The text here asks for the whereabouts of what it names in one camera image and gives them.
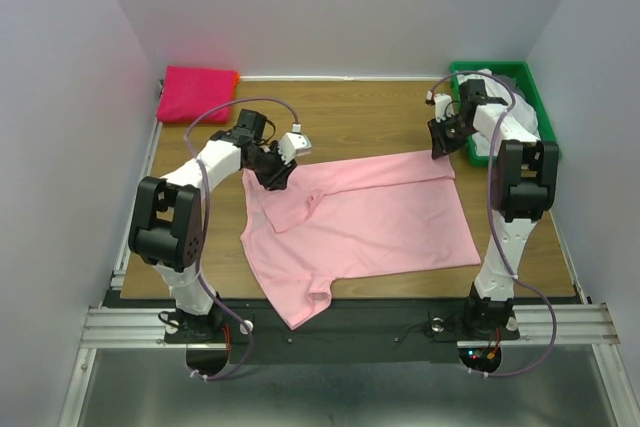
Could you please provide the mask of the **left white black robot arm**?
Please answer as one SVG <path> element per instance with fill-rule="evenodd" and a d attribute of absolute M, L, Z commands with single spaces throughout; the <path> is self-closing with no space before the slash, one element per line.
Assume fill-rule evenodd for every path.
<path fill-rule="evenodd" d="M 181 167 L 138 184 L 128 247 L 160 274 L 175 301 L 174 311 L 159 316 L 170 342 L 210 342 L 225 329 L 219 294 L 201 267 L 212 191 L 241 170 L 253 172 L 266 191 L 284 190 L 298 156 L 311 147 L 300 122 L 278 140 L 264 136 L 270 123 L 243 109 L 231 129 L 216 132 Z"/>

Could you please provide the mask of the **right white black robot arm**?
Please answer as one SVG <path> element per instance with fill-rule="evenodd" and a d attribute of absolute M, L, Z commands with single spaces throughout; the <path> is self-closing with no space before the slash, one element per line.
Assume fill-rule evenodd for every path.
<path fill-rule="evenodd" d="M 528 238 L 555 200 L 559 147 L 529 132 L 512 114 L 517 99 L 501 78 L 464 72 L 458 96 L 428 90 L 432 156 L 461 149 L 475 133 L 489 141 L 487 216 L 491 239 L 480 272 L 460 313 L 472 337 L 517 328 L 514 288 Z"/>

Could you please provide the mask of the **light pink t shirt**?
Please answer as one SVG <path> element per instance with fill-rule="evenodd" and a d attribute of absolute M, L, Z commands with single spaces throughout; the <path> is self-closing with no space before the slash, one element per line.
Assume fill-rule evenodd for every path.
<path fill-rule="evenodd" d="M 407 152 L 297 167 L 283 191 L 242 183 L 249 266 L 292 330 L 326 310 L 336 280 L 477 265 L 446 158 Z"/>

